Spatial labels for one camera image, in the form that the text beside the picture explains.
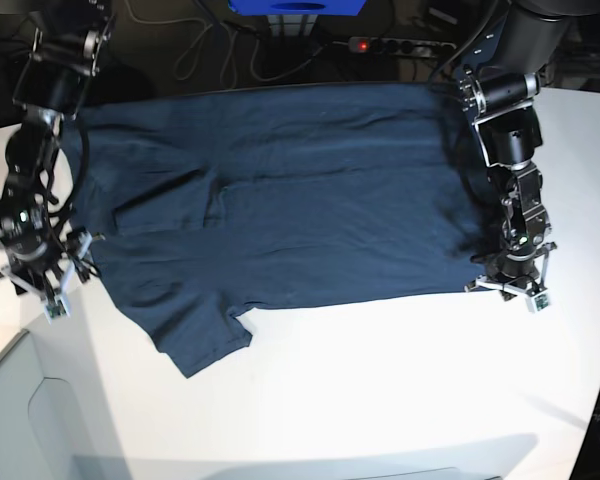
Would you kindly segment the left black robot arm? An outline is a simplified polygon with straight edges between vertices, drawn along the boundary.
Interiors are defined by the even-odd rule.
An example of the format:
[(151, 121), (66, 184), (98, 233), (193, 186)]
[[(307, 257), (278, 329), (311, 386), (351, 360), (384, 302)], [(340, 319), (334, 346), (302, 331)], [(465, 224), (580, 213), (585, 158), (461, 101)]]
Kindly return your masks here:
[(545, 274), (537, 259), (554, 249), (542, 203), (542, 175), (533, 156), (542, 143), (534, 99), (539, 71), (569, 22), (592, 12), (585, 1), (491, 1), (465, 42), (436, 69), (452, 69), (470, 132), (494, 186), (502, 217), (496, 250), (477, 257), (484, 275), (466, 288), (535, 293)]

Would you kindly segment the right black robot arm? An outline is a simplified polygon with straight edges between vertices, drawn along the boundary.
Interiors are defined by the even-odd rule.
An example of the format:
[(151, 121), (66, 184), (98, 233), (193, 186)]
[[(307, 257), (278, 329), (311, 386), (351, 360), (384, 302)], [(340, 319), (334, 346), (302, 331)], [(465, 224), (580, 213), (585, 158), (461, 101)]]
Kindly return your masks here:
[(32, 49), (13, 102), (24, 117), (5, 148), (8, 174), (0, 196), (0, 250), (8, 263), (0, 280), (20, 288), (40, 287), (59, 263), (80, 264), (60, 239), (89, 165), (90, 145), (81, 138), (79, 173), (64, 202), (53, 195), (63, 125), (77, 123), (114, 15), (109, 1), (30, 1), (36, 26)]

